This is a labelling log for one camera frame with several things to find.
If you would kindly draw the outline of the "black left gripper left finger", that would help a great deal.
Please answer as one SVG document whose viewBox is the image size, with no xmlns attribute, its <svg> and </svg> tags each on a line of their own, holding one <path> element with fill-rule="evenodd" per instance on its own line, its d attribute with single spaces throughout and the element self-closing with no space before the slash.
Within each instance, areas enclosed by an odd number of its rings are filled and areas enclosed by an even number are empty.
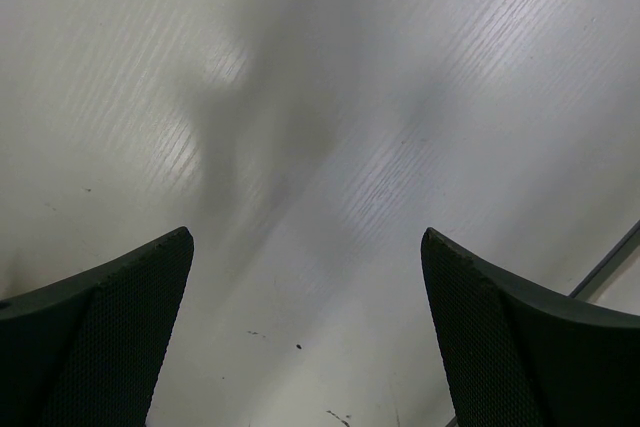
<svg viewBox="0 0 640 427">
<path fill-rule="evenodd" d="M 193 255 L 180 227 L 2 300 L 2 425 L 145 425 Z"/>
</svg>

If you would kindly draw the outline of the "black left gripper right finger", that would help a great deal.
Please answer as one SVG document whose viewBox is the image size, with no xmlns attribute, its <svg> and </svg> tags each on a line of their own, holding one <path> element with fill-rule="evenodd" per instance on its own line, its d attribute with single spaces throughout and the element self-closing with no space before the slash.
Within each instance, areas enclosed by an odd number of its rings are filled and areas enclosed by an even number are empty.
<svg viewBox="0 0 640 427">
<path fill-rule="evenodd" d="M 638 425 L 638 316 L 542 287 L 433 228 L 421 262 L 458 425 Z"/>
</svg>

